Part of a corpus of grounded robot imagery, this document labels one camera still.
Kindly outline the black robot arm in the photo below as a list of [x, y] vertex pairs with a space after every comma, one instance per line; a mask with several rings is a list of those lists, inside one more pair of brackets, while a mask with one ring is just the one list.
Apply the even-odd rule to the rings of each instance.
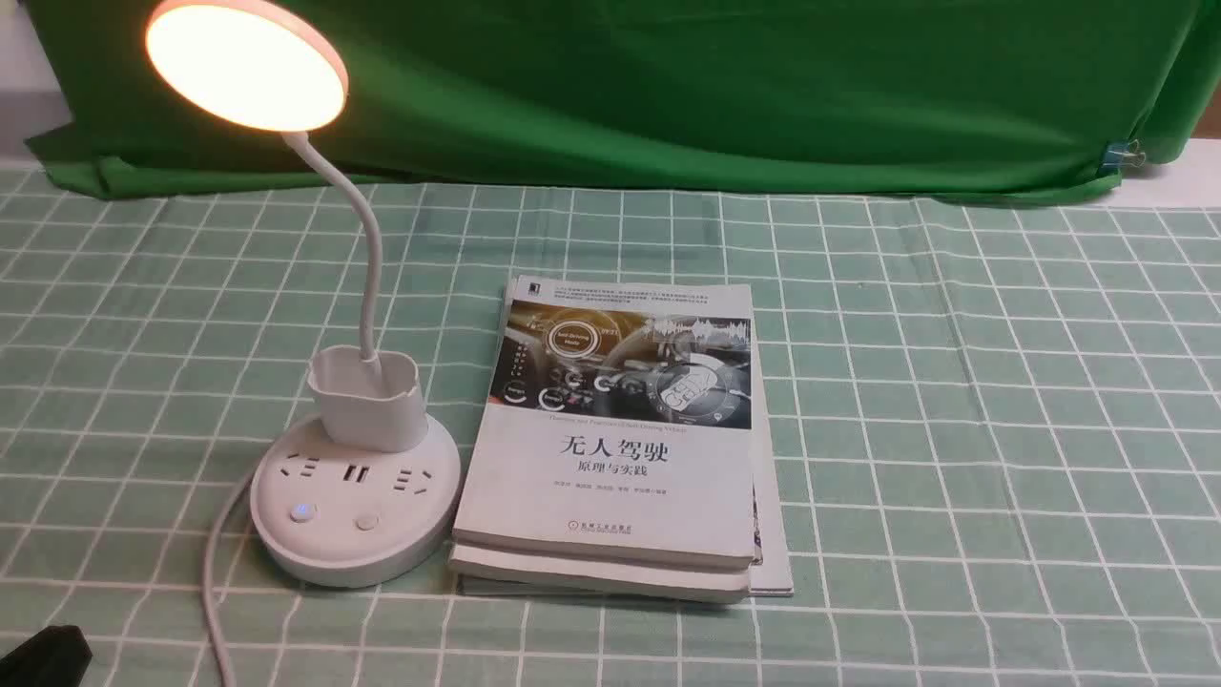
[[49, 626], [2, 656], [1, 686], [81, 686], [93, 656], [78, 626]]

